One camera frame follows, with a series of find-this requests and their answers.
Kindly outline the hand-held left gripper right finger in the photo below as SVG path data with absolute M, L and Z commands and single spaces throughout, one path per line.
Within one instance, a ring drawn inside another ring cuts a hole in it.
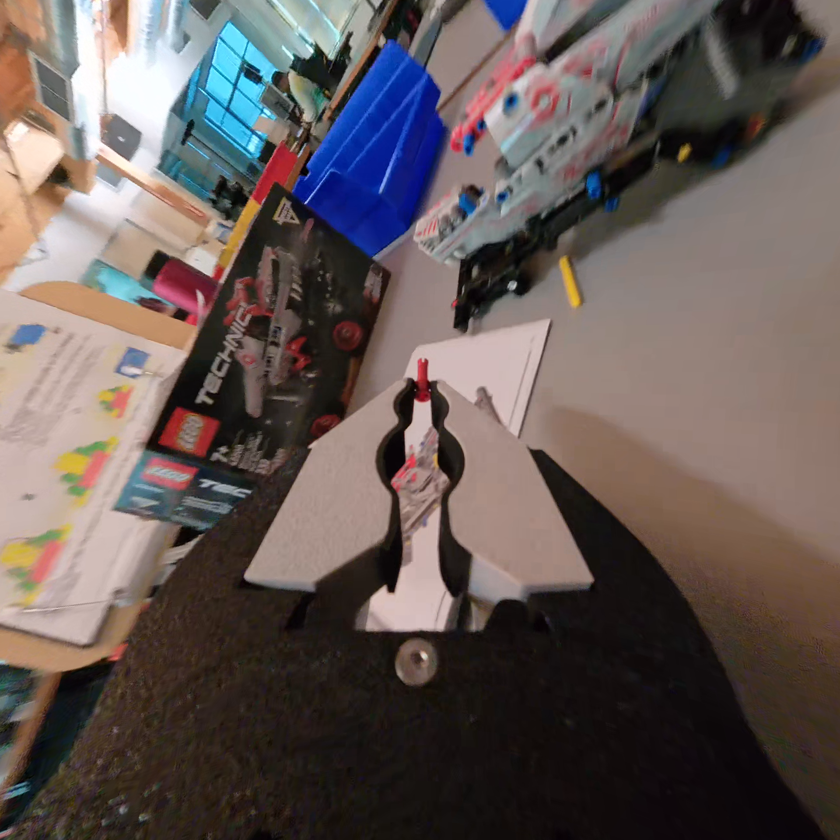
M 445 594 L 433 630 L 462 626 L 469 601 L 492 611 L 536 595 L 585 592 L 594 575 L 530 449 L 442 380 L 430 385 L 440 501 L 438 566 Z

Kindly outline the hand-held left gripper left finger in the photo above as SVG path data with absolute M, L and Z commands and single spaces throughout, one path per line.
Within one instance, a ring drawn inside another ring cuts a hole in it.
M 290 620 L 363 628 L 369 600 L 393 591 L 403 564 L 392 478 L 417 387 L 398 380 L 311 448 L 245 572 L 245 582 L 303 595 Z

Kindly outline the black grey toy brick vehicle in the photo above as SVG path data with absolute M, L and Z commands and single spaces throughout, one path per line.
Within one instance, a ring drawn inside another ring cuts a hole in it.
M 426 256 L 457 265 L 454 328 L 523 296 L 524 263 L 660 162 L 746 154 L 825 43 L 790 1 L 527 2 L 450 134 L 465 155 L 492 139 L 495 184 L 457 187 L 414 230 Z

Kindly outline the neighbouring grey desk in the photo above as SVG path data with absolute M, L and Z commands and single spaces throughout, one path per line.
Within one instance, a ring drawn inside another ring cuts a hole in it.
M 440 90 L 437 113 L 445 123 L 456 120 L 479 81 L 509 46 L 510 36 L 482 1 L 468 2 L 443 25 L 427 72 Z

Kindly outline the white instruction booklet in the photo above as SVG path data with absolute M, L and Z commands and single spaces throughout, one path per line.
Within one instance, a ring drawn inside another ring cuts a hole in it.
M 427 377 L 443 380 L 469 403 L 519 436 L 551 321 L 535 321 L 418 346 L 405 376 L 426 359 Z M 400 502 L 402 567 L 394 592 L 380 589 L 363 609 L 369 632 L 446 629 L 454 611 L 438 568 L 440 502 L 447 478 L 438 465 L 430 402 L 415 402 L 405 431 L 406 459 L 392 479 Z

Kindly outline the black toy set box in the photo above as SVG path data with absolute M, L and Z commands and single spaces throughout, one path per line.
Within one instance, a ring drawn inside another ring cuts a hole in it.
M 348 412 L 390 273 L 282 181 L 258 195 L 115 511 L 205 532 Z

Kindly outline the printed instruction board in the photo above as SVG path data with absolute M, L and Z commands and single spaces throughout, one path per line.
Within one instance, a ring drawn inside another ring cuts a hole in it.
M 128 636 L 175 527 L 117 510 L 195 328 L 78 284 L 1 293 L 1 659 L 49 673 Z

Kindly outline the magenta cylinder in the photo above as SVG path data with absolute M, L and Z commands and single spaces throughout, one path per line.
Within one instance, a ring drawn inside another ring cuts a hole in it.
M 153 294 L 188 316 L 199 319 L 214 303 L 217 281 L 184 261 L 164 255 L 151 262 L 149 269 L 154 270 L 151 280 Z

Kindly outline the black monitor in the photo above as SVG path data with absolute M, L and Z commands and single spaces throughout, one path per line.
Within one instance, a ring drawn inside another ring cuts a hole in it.
M 104 115 L 101 121 L 101 142 L 111 151 L 131 161 L 142 141 L 142 132 L 118 114 Z

